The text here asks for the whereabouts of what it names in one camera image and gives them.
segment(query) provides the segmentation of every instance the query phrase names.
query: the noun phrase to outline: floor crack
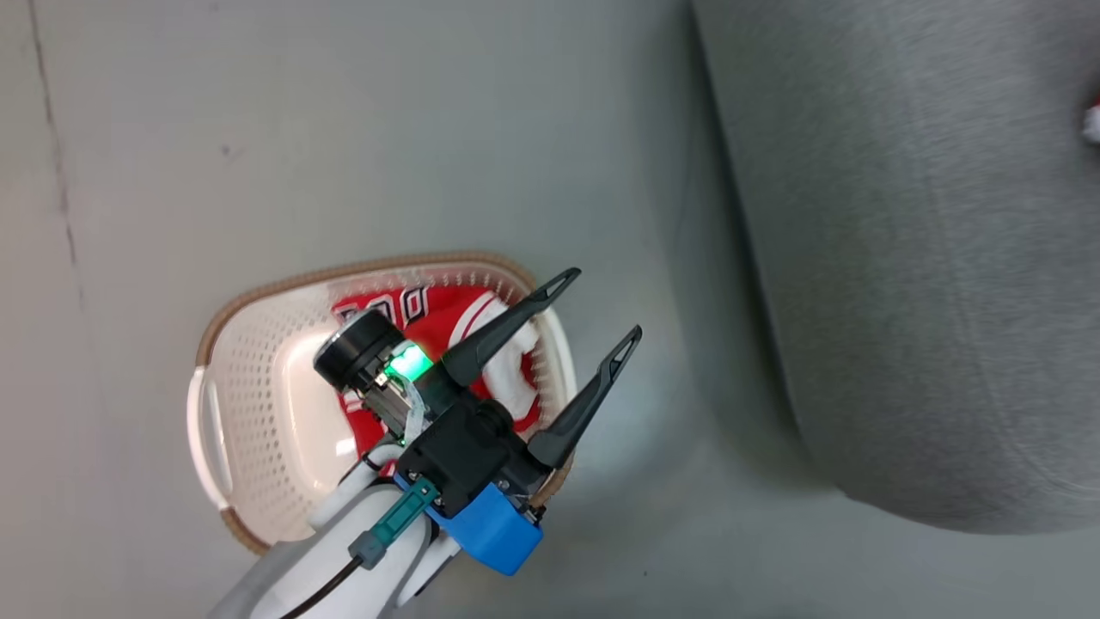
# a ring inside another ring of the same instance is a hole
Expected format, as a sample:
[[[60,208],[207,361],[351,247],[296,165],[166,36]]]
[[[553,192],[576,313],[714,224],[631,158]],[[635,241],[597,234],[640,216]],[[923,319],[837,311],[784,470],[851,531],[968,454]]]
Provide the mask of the floor crack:
[[[65,241],[68,243],[69,262],[77,268],[76,241],[73,234],[73,221],[69,219],[68,179],[65,176],[65,163],[62,157],[62,139],[54,117],[54,100],[50,91],[50,80],[46,78],[46,56],[42,49],[42,33],[38,27],[38,9],[35,0],[26,0],[26,9],[31,18],[31,36],[34,38],[34,54],[38,65],[38,79],[42,81],[42,104],[46,112],[46,126],[50,130],[51,154],[54,159],[54,175],[57,181],[57,210],[65,220]],[[84,309],[84,283],[80,273],[76,273],[77,295],[81,311]]]

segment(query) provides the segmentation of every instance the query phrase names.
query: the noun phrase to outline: teal connector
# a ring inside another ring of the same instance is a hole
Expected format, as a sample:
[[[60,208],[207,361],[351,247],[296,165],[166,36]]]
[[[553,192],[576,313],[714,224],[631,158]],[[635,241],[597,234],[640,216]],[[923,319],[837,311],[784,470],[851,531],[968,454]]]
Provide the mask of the teal connector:
[[[363,560],[363,567],[374,568],[386,556],[386,549],[428,509],[437,497],[439,490],[428,482],[427,477],[421,476],[370,531],[363,531],[348,546],[348,552],[353,559]]]

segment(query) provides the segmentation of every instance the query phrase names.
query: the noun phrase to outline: blue bracket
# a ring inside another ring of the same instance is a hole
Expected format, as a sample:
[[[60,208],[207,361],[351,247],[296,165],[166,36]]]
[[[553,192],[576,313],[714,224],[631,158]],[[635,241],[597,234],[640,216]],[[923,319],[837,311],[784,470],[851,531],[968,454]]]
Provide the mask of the blue bracket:
[[[403,475],[395,475],[394,482],[403,490],[409,489]],[[512,501],[493,485],[486,486],[454,518],[443,518],[431,506],[425,513],[470,556],[505,576],[519,571],[542,541],[542,529],[516,511]]]

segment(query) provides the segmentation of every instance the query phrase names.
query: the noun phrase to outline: plastic laundry basket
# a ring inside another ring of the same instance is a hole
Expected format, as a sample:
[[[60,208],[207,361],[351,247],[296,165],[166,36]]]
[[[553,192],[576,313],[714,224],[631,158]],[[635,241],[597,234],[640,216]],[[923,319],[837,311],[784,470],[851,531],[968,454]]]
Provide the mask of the plastic laundry basket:
[[[493,254],[396,257],[254,289],[207,328],[187,397],[191,457],[226,526],[253,552],[309,537],[306,517],[356,462],[339,401],[312,368],[314,355],[339,327],[331,307],[350,295],[414,285],[482,285],[508,303],[537,287],[530,274]],[[569,344],[553,311],[534,324],[542,416],[529,433],[546,428],[576,395]],[[532,505],[561,487],[569,466],[550,477]]]

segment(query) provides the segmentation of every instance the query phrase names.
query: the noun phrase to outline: gray sofa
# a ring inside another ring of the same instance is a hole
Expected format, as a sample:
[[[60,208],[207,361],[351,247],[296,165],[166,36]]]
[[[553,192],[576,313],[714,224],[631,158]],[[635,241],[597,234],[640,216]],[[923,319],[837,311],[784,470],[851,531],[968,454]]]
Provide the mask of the gray sofa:
[[[817,464],[941,528],[1100,521],[1100,2],[696,12]]]

